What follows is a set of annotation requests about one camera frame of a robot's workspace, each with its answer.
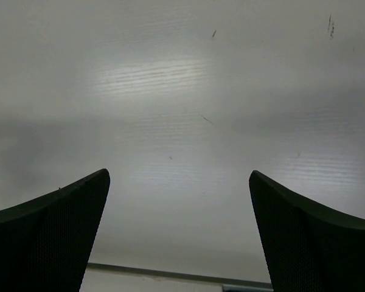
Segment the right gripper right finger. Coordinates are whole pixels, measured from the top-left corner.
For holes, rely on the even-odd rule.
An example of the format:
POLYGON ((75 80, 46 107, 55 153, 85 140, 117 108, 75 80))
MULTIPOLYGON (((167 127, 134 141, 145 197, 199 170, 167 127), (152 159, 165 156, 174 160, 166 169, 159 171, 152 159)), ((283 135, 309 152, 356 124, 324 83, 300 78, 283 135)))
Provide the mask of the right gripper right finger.
POLYGON ((249 190, 274 291, 365 291, 365 219, 256 170, 249 190))

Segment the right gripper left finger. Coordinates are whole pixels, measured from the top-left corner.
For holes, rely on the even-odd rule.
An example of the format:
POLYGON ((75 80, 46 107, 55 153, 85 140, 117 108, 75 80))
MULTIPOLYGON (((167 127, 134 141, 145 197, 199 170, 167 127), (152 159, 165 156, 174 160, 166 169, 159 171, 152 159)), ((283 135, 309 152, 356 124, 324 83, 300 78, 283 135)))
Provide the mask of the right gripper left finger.
POLYGON ((79 291, 109 188, 101 169, 0 210, 0 291, 79 291))

